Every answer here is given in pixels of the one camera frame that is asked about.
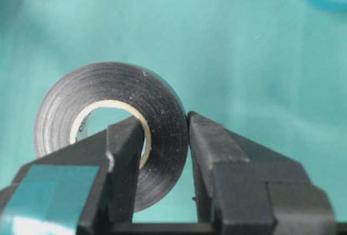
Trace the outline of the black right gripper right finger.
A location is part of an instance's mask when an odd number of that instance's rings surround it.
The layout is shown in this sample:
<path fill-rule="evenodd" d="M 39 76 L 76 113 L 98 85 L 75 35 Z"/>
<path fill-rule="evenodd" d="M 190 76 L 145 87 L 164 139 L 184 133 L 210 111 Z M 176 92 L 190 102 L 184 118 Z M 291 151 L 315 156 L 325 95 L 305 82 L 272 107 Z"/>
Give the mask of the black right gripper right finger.
<path fill-rule="evenodd" d="M 335 234 L 327 194 L 301 163 L 188 114 L 199 221 L 219 234 Z"/>

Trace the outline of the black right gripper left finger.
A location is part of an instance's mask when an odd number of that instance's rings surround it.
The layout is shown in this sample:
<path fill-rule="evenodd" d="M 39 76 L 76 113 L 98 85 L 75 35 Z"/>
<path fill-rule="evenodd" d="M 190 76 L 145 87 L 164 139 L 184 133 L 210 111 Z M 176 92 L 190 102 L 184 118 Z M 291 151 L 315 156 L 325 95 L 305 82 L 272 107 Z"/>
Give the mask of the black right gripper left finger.
<path fill-rule="evenodd" d="M 131 222 L 143 143 L 129 117 L 23 165 L 1 190 L 1 234 L 99 234 Z"/>

